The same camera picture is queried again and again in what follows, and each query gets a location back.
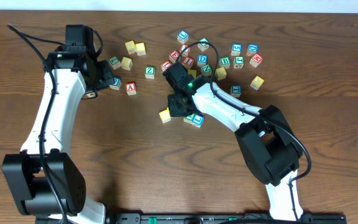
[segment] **wooden table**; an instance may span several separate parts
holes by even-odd
[[[0,11],[0,223],[33,223],[19,215],[1,164],[30,133],[44,74],[7,23],[62,42],[66,24],[86,24],[103,38],[101,60],[127,56],[129,40],[146,45],[146,56],[131,55],[131,71],[114,71],[123,83],[136,82],[137,95],[122,86],[78,107],[71,154],[95,200],[145,213],[269,209],[265,187],[246,167],[232,131],[210,116],[199,129],[181,118],[162,124],[158,116],[173,92],[160,65],[179,49],[177,34],[185,29],[189,42],[207,37],[221,56],[230,55],[233,42],[259,44],[261,65],[230,68],[219,86],[229,91],[240,84],[242,101],[283,111],[313,160],[311,174],[298,182],[305,210],[344,213],[358,223],[358,15]],[[56,47],[35,44],[45,56]],[[206,52],[214,65],[214,52]],[[154,80],[145,79],[146,65],[155,66]],[[256,75],[265,79],[258,91],[249,86]],[[303,157],[300,171],[305,167]]]

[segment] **wire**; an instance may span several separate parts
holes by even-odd
[[[293,191],[292,191],[292,182],[295,181],[295,180],[299,180],[300,178],[302,177],[305,177],[306,175],[309,174],[310,170],[311,170],[311,158],[310,158],[310,155],[309,155],[309,152],[307,151],[306,147],[302,144],[302,142],[299,141],[299,139],[297,137],[295,137],[292,133],[290,133],[289,131],[287,131],[286,128],[283,127],[282,124],[276,122],[276,121],[272,121],[268,118],[265,118],[259,114],[255,114],[255,113],[252,113],[250,111],[247,111],[245,108],[241,108],[240,106],[238,105],[235,105],[234,103],[231,103],[230,101],[227,101],[225,98],[221,97],[218,93],[217,90],[214,90],[214,87],[213,87],[213,80],[215,78],[215,71],[218,67],[218,63],[219,63],[219,53],[218,53],[218,50],[216,49],[216,47],[209,43],[209,42],[194,42],[192,44],[190,44],[189,46],[185,47],[180,53],[179,53],[179,56],[178,58],[176,59],[176,62],[179,61],[179,58],[180,56],[182,55],[182,53],[187,50],[188,48],[190,48],[191,46],[194,46],[196,44],[208,44],[209,46],[211,46],[214,50],[215,50],[215,53],[216,53],[216,64],[215,64],[215,68],[214,70],[212,71],[212,76],[211,76],[211,80],[209,81],[209,87],[211,88],[211,91],[213,93],[214,96],[216,96],[217,98],[219,98],[221,101],[223,101],[224,103],[226,103],[227,105],[243,112],[244,114],[248,114],[250,116],[253,116],[257,119],[261,119],[262,121],[268,123],[268,124],[271,124],[273,126],[275,126],[276,128],[280,129],[281,131],[283,131],[285,134],[289,135],[295,142],[296,144],[301,147],[302,151],[305,153],[305,157],[308,161],[308,167],[306,168],[306,170],[304,171],[304,173],[294,177],[294,178],[291,178],[289,181],[288,181],[288,186],[290,188],[290,195],[291,195],[291,203],[292,203],[292,210],[293,210],[293,213],[294,213],[294,216],[295,216],[295,220],[298,221],[298,215],[296,214],[296,208],[295,208],[295,200],[294,200],[294,196],[293,196]]]
[[[65,208],[63,206],[63,202],[56,190],[55,185],[52,182],[52,179],[50,177],[50,173],[49,173],[49,166],[47,164],[47,162],[45,161],[45,157],[44,157],[44,139],[45,139],[45,128],[48,122],[48,118],[49,118],[49,114],[50,114],[50,110],[52,109],[52,105],[53,105],[53,101],[55,99],[55,95],[56,95],[56,81],[55,81],[55,77],[52,74],[52,70],[50,69],[50,67],[47,64],[47,61],[45,60],[44,56],[42,56],[42,54],[39,52],[39,50],[34,46],[34,44],[32,44],[32,42],[30,42],[24,34],[22,34],[20,31],[18,31],[14,26],[8,24],[7,25],[8,28],[10,30],[12,30],[13,32],[15,32],[19,37],[21,37],[33,50],[34,52],[38,55],[38,57],[40,57],[42,63],[45,65],[45,68],[47,69],[49,75],[50,75],[50,79],[52,81],[52,91],[51,91],[51,95],[50,95],[50,99],[49,99],[49,103],[47,106],[47,110],[45,112],[45,116],[44,116],[44,120],[42,121],[42,125],[41,125],[41,132],[39,135],[39,148],[40,148],[40,162],[41,162],[41,166],[42,169],[44,170],[44,174],[45,174],[45,178],[48,182],[48,185],[53,193],[53,195],[56,198],[56,201],[59,205],[60,208],[60,212],[62,213],[62,219],[63,219],[63,223],[64,224],[69,224],[68,219],[67,219],[67,213],[65,211]]]

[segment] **white wall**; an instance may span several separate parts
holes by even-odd
[[[0,0],[0,9],[358,13],[358,0]]]

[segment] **yellow block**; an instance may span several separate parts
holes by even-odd
[[[226,78],[226,75],[227,75],[226,69],[224,69],[224,67],[217,68],[215,73],[216,73],[217,80],[222,80],[222,79]]]
[[[264,83],[264,79],[260,78],[259,76],[256,76],[254,80],[251,83],[251,87],[258,90],[260,86]]]
[[[146,48],[144,47],[144,43],[136,44],[136,51],[137,52],[144,51],[144,50],[146,50]]]
[[[161,118],[162,123],[166,123],[171,120],[171,116],[169,114],[168,108],[165,111],[160,112],[160,118]]]
[[[121,66],[125,66],[125,67],[129,67],[132,63],[132,59],[127,58],[127,57],[123,57],[121,60]]]
[[[194,78],[197,77],[197,71],[193,69],[187,70],[187,74],[192,75]]]

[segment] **wooden block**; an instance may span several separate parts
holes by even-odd
[[[180,47],[180,52],[182,52],[182,50],[184,50],[185,48],[187,48],[187,44],[182,44],[181,47]],[[186,56],[189,56],[190,54],[190,49],[191,47],[187,48],[183,53],[182,53],[182,56],[186,57]]]
[[[134,54],[136,52],[136,46],[133,40],[126,42],[125,46],[127,47],[129,54]]]
[[[256,44],[249,44],[247,50],[247,56],[253,56],[258,52],[258,45]]]
[[[208,42],[208,39],[207,38],[202,38],[201,40],[199,41],[203,41],[203,42]],[[205,51],[206,49],[208,49],[209,45],[208,44],[197,44],[197,47],[201,50],[201,51]]]
[[[254,80],[251,83],[251,87],[255,90],[258,90],[260,86],[265,82],[263,78],[260,78],[259,76],[256,76]]]
[[[234,97],[240,97],[241,95],[241,86],[240,85],[233,85],[230,89],[230,95]]]
[[[187,40],[189,40],[189,34],[184,30],[180,31],[180,33],[178,34],[178,41],[181,44],[185,44]]]
[[[185,116],[185,117],[183,118],[183,121],[186,122],[186,123],[192,124],[192,123],[193,123],[194,115],[195,115],[195,114],[191,114],[191,115],[189,115],[189,116]]]
[[[181,63],[187,70],[191,69],[193,64],[194,64],[194,59],[187,56],[185,57],[185,59],[183,60],[183,62]]]
[[[114,70],[121,67],[121,62],[119,61],[117,56],[110,58],[109,63],[112,66],[112,69],[114,69]]]
[[[256,68],[262,62],[263,59],[264,58],[262,58],[262,56],[256,53],[254,56],[252,56],[251,61],[249,61],[249,63]]]
[[[191,124],[196,126],[197,128],[200,128],[201,125],[203,124],[203,121],[204,121],[204,117],[202,117],[199,114],[195,114],[193,120],[191,120]]]
[[[177,58],[179,57],[179,52],[177,50],[174,50],[169,54],[169,60],[172,63],[175,63],[177,61]]]
[[[110,85],[113,90],[119,90],[121,87],[121,79],[114,77],[114,83]]]
[[[168,108],[160,112],[160,118],[163,124],[171,120],[171,115]]]
[[[152,78],[154,79],[155,76],[155,68],[151,66],[146,66],[146,70],[144,72],[146,78]]]
[[[241,49],[242,49],[242,44],[234,43],[231,48],[231,55],[232,56],[240,56]]]
[[[219,60],[219,65],[221,67],[224,67],[226,69],[230,68],[230,58],[229,57],[221,57],[221,59]]]
[[[244,66],[244,57],[243,56],[234,57],[233,66],[234,68],[242,68]]]
[[[208,55],[199,55],[197,60],[197,66],[202,67],[208,63]]]
[[[201,73],[205,76],[210,76],[212,74],[212,68],[210,65],[204,65],[201,67]]]
[[[172,65],[172,63],[169,61],[164,62],[163,64],[161,64],[162,71],[164,72],[171,65]]]
[[[217,68],[215,73],[216,73],[217,80],[222,80],[227,76],[227,72],[226,69],[224,69],[224,67]]]
[[[187,74],[192,75],[194,78],[197,77],[197,71],[196,70],[189,69],[189,70],[187,70]]]
[[[136,94],[136,86],[135,83],[127,83],[126,90],[128,95],[135,95]]]
[[[130,70],[132,68],[132,59],[123,57],[121,60],[121,67],[125,70]]]
[[[137,56],[146,55],[146,48],[144,46],[144,43],[138,43],[135,46],[136,46]]]

